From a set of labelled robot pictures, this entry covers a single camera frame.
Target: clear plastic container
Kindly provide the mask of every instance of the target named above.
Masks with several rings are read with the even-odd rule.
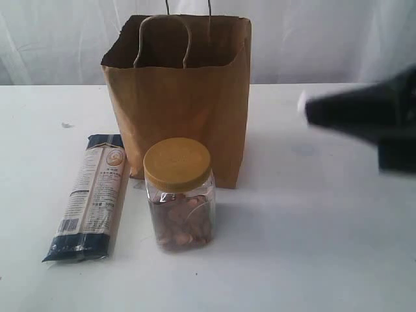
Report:
[[[144,157],[146,189],[157,244],[178,251],[205,246],[215,227],[215,181],[208,150],[171,138]]]

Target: jar lid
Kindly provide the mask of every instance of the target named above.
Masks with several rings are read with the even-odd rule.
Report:
[[[169,138],[153,145],[143,160],[144,175],[159,190],[188,192],[201,186],[211,173],[208,149],[189,138]]]

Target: white curtain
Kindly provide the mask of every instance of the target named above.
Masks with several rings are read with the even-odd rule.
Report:
[[[253,83],[370,82],[416,63],[416,0],[211,0],[253,23]],[[206,0],[170,0],[207,14]],[[103,84],[99,63],[133,14],[164,0],[0,0],[0,85]]]

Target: white tabletop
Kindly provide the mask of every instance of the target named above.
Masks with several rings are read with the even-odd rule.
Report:
[[[303,89],[344,87],[252,86],[239,187],[218,190],[206,248],[159,251],[130,180],[112,256],[71,265],[41,260],[87,136],[118,131],[107,89],[0,87],[0,310],[414,311],[416,181],[296,115]]]

